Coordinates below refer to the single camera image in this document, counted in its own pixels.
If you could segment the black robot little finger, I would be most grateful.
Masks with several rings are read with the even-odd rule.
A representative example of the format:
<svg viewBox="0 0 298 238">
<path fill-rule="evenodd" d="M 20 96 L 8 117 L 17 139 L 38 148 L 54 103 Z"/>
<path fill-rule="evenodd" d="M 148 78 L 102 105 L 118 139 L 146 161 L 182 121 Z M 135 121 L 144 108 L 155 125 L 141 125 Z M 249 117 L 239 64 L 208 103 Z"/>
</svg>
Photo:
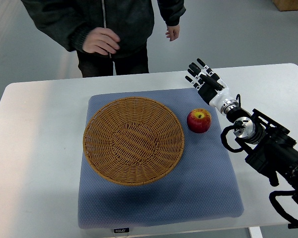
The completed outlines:
<svg viewBox="0 0 298 238">
<path fill-rule="evenodd" d="M 201 84 L 197 82 L 196 80 L 190 78 L 189 76 L 185 76 L 185 79 L 197 90 L 201 88 Z"/>
</svg>

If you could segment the person's left hand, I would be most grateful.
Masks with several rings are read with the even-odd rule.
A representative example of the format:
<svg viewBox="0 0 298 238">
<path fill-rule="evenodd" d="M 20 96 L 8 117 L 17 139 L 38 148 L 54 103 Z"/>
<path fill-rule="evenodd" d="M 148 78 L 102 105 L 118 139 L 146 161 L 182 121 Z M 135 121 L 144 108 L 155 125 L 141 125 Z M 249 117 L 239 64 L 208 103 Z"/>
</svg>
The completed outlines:
<svg viewBox="0 0 298 238">
<path fill-rule="evenodd" d="M 169 39 L 170 42 L 178 39 L 179 37 L 179 32 L 180 32 L 180 25 L 176 25 L 176 26 L 167 26 L 166 29 L 166 38 Z"/>
</svg>

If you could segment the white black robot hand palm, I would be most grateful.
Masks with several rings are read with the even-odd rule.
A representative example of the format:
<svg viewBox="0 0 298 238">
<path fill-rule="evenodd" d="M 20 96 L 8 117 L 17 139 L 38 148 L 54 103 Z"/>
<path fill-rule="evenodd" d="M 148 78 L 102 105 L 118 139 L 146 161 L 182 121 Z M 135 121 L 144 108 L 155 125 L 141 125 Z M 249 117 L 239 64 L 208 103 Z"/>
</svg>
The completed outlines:
<svg viewBox="0 0 298 238">
<path fill-rule="evenodd" d="M 224 89 L 215 90 L 204 82 L 198 93 L 209 106 L 216 108 L 221 114 L 226 115 L 230 110 L 238 107 L 239 103 L 237 99 L 231 96 L 228 86 L 216 73 L 213 72 L 211 77 L 221 84 Z"/>
</svg>

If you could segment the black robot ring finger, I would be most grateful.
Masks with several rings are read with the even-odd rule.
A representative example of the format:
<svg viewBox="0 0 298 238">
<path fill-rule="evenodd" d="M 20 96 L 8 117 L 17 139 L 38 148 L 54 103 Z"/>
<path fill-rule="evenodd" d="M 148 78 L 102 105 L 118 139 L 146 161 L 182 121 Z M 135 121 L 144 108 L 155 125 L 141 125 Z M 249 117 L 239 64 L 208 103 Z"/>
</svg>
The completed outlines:
<svg viewBox="0 0 298 238">
<path fill-rule="evenodd" d="M 200 77 L 193 70 L 187 69 L 187 71 L 193 77 L 194 80 L 196 80 L 200 84 L 202 83 L 202 80 L 200 79 Z"/>
</svg>

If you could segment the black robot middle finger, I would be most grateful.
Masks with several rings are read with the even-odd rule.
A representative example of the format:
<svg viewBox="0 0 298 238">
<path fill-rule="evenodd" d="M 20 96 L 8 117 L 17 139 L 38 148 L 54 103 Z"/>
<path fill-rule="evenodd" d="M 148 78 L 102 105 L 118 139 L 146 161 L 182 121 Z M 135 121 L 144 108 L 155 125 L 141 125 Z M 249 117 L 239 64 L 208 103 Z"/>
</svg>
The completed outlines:
<svg viewBox="0 0 298 238">
<path fill-rule="evenodd" d="M 202 70 L 201 70 L 195 63 L 191 63 L 191 64 L 189 64 L 189 69 L 193 70 L 198 76 L 199 76 L 200 74 L 204 74 L 204 73 L 202 72 Z"/>
</svg>

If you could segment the person's right hand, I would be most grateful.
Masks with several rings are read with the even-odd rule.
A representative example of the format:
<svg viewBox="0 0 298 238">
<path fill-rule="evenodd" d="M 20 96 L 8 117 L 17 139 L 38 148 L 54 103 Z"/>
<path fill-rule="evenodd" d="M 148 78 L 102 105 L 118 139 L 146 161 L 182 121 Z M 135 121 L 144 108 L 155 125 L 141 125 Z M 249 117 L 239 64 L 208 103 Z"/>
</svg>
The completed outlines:
<svg viewBox="0 0 298 238">
<path fill-rule="evenodd" d="M 106 56 L 115 54 L 119 49 L 119 36 L 108 28 L 97 27 L 86 36 L 82 49 L 87 53 Z"/>
</svg>

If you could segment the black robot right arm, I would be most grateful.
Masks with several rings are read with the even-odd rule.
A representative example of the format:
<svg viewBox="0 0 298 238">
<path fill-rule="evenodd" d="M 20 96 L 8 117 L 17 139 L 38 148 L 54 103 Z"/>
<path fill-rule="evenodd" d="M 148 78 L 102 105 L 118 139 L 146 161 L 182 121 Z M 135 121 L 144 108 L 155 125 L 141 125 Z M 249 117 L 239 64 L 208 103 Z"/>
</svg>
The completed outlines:
<svg viewBox="0 0 298 238">
<path fill-rule="evenodd" d="M 291 191 L 273 191 L 269 199 L 275 210 L 282 214 L 277 196 L 290 196 L 298 205 L 298 151 L 289 130 L 257 109 L 250 114 L 241 107 L 240 95 L 230 95 L 228 86 L 204 62 L 197 59 L 188 68 L 186 79 L 197 89 L 199 96 L 216 108 L 232 123 L 221 133 L 222 145 L 230 152 L 245 151 L 245 161 L 258 173 L 269 179 L 271 186 L 278 186 L 281 175 Z"/>
</svg>

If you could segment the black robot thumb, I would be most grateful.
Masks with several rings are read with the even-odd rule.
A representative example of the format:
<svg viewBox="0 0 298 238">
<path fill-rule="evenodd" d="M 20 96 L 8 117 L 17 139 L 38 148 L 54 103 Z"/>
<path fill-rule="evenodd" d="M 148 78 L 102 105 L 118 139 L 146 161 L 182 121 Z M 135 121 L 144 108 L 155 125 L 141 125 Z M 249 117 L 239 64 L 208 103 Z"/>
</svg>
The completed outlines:
<svg viewBox="0 0 298 238">
<path fill-rule="evenodd" d="M 210 85 L 215 90 L 223 90 L 224 87 L 219 84 L 216 80 L 214 80 L 212 77 L 204 74 L 200 74 L 199 77 L 208 85 Z"/>
</svg>

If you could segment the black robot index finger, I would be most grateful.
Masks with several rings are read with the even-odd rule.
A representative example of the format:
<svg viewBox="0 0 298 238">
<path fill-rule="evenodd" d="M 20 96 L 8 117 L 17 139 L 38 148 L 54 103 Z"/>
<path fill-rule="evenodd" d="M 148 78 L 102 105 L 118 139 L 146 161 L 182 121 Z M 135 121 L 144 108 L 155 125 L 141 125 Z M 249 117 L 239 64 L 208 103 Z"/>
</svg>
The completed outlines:
<svg viewBox="0 0 298 238">
<path fill-rule="evenodd" d="M 207 66 L 201 59 L 197 58 L 197 62 L 202 67 L 202 71 L 205 74 L 207 74 L 208 76 L 212 76 L 213 75 L 213 70 L 209 66 Z"/>
</svg>

